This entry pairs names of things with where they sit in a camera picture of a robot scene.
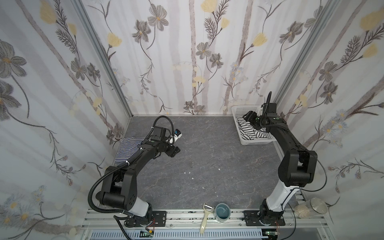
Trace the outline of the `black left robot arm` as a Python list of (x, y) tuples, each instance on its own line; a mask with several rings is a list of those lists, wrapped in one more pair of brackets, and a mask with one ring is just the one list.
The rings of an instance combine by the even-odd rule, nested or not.
[(166, 136), (168, 129), (154, 127), (150, 136), (137, 145), (137, 150), (119, 166), (108, 167), (101, 190), (96, 193), (96, 199), (103, 206), (111, 207), (114, 213), (152, 220), (152, 207), (138, 197), (137, 176), (144, 166), (165, 153), (173, 158), (180, 152), (174, 143), (182, 136), (180, 130), (175, 129), (170, 136)]

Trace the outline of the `blue white striped tank top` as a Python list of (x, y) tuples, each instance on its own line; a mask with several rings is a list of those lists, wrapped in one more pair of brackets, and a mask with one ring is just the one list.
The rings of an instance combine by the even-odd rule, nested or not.
[(145, 138), (137, 137), (128, 137), (122, 139), (115, 157), (115, 165), (123, 163), (132, 157), (134, 153), (140, 149), (140, 145), (144, 139)]

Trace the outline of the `aluminium mounting rail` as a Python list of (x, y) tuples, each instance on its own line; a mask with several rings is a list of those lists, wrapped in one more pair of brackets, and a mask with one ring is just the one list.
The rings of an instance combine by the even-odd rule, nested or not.
[(88, 211), (82, 224), (79, 240), (333, 240), (327, 220), (320, 217), (298, 218), (287, 210), (283, 222), (262, 226), (256, 222), (256, 211), (233, 209), (225, 222), (209, 214), (206, 230), (200, 233), (205, 216), (202, 209), (167, 210), (166, 216), (156, 225), (126, 228), (123, 233), (112, 214)]

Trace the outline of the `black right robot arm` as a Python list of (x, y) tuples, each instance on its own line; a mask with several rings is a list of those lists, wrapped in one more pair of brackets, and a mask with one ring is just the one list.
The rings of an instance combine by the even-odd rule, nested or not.
[(249, 111), (243, 119), (254, 129), (272, 134), (285, 153), (278, 167), (279, 182), (271, 195), (263, 200), (258, 213), (259, 222), (269, 226), (283, 217), (286, 204), (294, 193), (313, 182), (317, 154), (296, 139), (287, 122), (276, 113), (275, 103), (264, 103), (262, 107), (261, 115)]

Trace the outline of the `cream handled peeler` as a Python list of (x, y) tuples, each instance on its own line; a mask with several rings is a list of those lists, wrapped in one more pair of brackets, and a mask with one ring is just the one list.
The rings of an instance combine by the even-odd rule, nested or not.
[(203, 204), (203, 210), (204, 210), (204, 217), (203, 217), (203, 220), (202, 220), (202, 223), (201, 223), (201, 226), (200, 226), (200, 234), (203, 235), (205, 230), (206, 230), (206, 226), (207, 226), (207, 221), (208, 221), (208, 217), (211, 213), (214, 212), (214, 208), (207, 205), (207, 204)]

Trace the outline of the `white plastic laundry basket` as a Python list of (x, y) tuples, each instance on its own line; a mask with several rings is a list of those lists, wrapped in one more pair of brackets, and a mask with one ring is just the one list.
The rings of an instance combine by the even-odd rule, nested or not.
[(243, 146), (266, 145), (276, 141), (276, 139), (270, 133), (267, 133), (265, 129), (258, 131), (243, 118), (243, 115), (247, 114), (249, 111), (256, 112), (257, 114), (261, 113), (261, 105), (236, 105), (232, 106), (231, 111), (238, 131), (240, 142)]

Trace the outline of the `black white striped tank top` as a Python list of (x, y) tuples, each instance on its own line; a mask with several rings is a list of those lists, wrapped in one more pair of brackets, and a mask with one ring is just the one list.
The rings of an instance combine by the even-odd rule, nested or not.
[(249, 122), (243, 119), (243, 117), (238, 117), (237, 123), (240, 131), (241, 140), (253, 141), (268, 139), (268, 137), (264, 133), (254, 129)]

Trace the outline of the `teal ceramic cup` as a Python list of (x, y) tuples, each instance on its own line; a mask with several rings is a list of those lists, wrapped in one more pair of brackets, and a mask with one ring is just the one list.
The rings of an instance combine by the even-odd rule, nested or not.
[(223, 223), (227, 221), (231, 216), (231, 209), (225, 203), (219, 203), (215, 208), (215, 219)]

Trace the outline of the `clear glass jar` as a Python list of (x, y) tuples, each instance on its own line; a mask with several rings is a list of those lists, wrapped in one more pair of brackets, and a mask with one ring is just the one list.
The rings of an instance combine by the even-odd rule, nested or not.
[(300, 219), (307, 219), (326, 214), (328, 212), (328, 206), (323, 200), (312, 198), (295, 206), (294, 212)]

